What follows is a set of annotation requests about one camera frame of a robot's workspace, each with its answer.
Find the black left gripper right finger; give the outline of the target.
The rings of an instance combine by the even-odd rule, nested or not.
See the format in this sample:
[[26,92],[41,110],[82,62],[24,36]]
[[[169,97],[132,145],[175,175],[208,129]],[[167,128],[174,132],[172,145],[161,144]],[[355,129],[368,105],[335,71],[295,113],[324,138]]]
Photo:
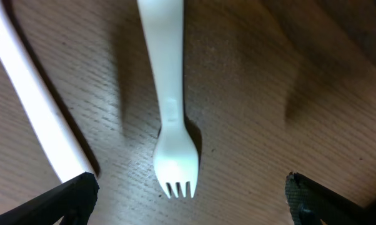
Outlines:
[[300,173],[286,177],[285,196],[295,225],[376,224],[376,201],[361,207]]

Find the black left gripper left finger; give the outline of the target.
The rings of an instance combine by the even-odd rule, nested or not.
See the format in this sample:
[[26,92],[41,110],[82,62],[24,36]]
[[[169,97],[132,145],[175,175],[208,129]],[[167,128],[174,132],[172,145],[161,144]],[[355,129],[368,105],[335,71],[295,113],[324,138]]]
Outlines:
[[95,175],[84,172],[71,180],[0,215],[0,225],[86,225],[96,202],[99,185]]

